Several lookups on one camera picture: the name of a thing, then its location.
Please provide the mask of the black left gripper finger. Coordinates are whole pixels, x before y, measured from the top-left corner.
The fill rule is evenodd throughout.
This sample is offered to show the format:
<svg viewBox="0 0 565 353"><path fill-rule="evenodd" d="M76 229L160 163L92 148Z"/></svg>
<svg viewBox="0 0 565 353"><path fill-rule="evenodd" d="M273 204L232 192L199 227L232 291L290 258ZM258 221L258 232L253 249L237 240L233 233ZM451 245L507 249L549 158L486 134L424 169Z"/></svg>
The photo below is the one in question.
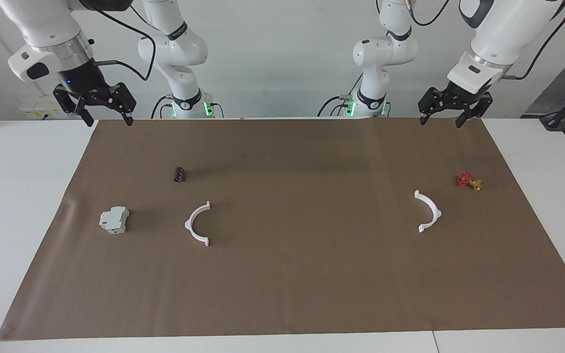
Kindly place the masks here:
<svg viewBox="0 0 565 353"><path fill-rule="evenodd" d="M420 123L425 125L430 117L440 107L442 93L437 88L429 88L418 101L418 110L421 114Z"/></svg>
<svg viewBox="0 0 565 353"><path fill-rule="evenodd" d="M492 103L492 96L482 96L475 105L466 105L456 120L456 127L462 127L469 119L482 117Z"/></svg>

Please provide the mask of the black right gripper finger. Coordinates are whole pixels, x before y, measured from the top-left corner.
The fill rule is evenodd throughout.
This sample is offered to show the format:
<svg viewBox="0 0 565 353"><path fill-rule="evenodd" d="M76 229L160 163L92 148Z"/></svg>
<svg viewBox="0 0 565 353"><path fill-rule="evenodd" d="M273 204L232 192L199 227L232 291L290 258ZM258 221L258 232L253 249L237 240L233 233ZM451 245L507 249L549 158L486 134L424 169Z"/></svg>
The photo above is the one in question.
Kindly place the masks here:
<svg viewBox="0 0 565 353"><path fill-rule="evenodd" d="M123 117L126 125L132 126L134 123L132 114L135 110L136 100L125 83L116 84L116 105L117 111Z"/></svg>
<svg viewBox="0 0 565 353"><path fill-rule="evenodd" d="M79 116L88 127L94 125L94 119L86 108L84 98L78 98L77 102L74 102L70 92L63 86L56 86L53 90L53 96L63 112Z"/></svg>

